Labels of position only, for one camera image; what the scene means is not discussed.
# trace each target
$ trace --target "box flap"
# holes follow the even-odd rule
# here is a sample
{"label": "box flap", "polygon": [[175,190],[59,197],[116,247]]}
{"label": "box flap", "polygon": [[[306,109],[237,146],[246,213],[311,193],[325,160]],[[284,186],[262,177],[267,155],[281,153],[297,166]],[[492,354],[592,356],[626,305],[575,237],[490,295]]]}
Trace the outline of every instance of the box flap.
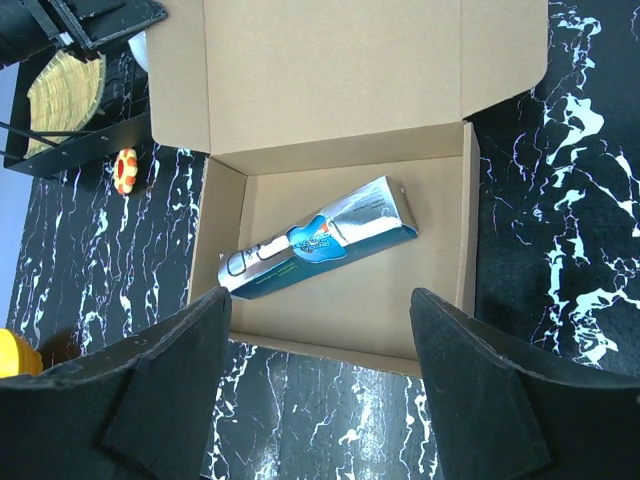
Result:
{"label": "box flap", "polygon": [[535,86],[547,70],[546,0],[462,0],[462,116]]}
{"label": "box flap", "polygon": [[154,138],[217,158],[458,122],[547,64],[546,0],[163,3],[147,40]]}
{"label": "box flap", "polygon": [[153,139],[211,152],[202,0],[162,0],[169,18],[147,31]]}

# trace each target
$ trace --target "cardboard box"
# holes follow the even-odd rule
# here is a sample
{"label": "cardboard box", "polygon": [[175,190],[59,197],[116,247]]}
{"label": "cardboard box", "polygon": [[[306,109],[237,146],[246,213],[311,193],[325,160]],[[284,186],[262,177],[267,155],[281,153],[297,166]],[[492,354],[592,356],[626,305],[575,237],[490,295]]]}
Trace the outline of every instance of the cardboard box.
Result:
{"label": "cardboard box", "polygon": [[418,239],[236,302],[232,336],[419,374],[413,288],[474,308],[479,152],[464,118],[543,77],[547,2],[163,4],[147,35],[153,135],[211,155],[190,299],[217,284],[220,254],[388,175]]}
{"label": "cardboard box", "polygon": [[222,257],[218,282],[259,298],[416,238],[404,189],[380,177],[249,248]]}

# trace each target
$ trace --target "black marble surface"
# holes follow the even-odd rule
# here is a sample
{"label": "black marble surface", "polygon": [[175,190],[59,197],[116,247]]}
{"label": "black marble surface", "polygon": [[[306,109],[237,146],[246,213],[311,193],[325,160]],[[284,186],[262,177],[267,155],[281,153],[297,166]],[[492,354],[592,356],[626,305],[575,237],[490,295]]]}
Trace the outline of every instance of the black marble surface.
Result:
{"label": "black marble surface", "polygon": [[[638,0],[551,2],[545,79],[471,119],[477,316],[636,375],[638,17]],[[8,326],[45,352],[95,351],[186,300],[204,158],[138,152],[146,181],[130,197],[111,162],[34,181]],[[211,426],[212,478],[442,478],[416,378],[232,343]]]}

